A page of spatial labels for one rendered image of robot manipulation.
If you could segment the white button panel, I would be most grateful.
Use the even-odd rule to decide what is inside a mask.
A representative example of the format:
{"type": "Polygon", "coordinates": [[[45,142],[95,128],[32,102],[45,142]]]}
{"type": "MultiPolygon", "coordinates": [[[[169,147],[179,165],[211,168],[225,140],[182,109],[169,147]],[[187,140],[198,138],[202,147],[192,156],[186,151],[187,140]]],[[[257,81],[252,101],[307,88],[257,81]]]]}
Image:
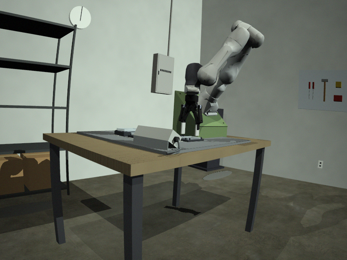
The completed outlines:
{"type": "Polygon", "coordinates": [[[177,149],[175,151],[166,152],[166,154],[169,154],[180,151],[181,138],[182,137],[173,129],[138,125],[134,133],[133,143],[164,150],[177,149]]]}

